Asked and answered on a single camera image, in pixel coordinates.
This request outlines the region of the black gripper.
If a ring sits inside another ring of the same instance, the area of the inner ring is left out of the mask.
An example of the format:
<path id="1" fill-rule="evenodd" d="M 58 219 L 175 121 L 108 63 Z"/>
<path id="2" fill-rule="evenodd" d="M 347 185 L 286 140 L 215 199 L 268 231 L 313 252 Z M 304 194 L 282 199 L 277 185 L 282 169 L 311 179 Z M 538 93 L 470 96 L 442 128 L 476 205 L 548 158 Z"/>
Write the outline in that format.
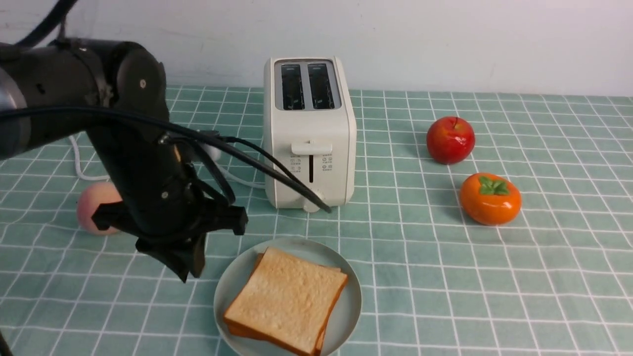
<path id="1" fill-rule="evenodd" d="M 92 215 L 99 230 L 113 227 L 138 237 L 136 250 L 170 269 L 181 282 L 199 278 L 206 265 L 206 234 L 246 232 L 246 210 L 199 192 L 158 196 L 124 193 L 122 200 L 99 205 Z"/>

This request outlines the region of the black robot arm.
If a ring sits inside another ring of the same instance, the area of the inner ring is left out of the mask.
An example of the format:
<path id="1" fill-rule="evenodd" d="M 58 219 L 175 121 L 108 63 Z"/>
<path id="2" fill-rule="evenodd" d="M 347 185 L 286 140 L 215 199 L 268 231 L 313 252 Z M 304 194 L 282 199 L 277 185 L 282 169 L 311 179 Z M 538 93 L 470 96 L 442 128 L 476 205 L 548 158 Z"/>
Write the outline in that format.
<path id="1" fill-rule="evenodd" d="M 208 232 L 244 233 L 246 210 L 197 177 L 193 156 L 222 177 L 190 134 L 166 129 L 163 64 L 132 42 L 75 40 L 25 50 L 1 47 L 2 160 L 86 132 L 120 198 L 89 210 L 100 231 L 136 236 L 136 250 L 182 281 L 205 266 Z"/>

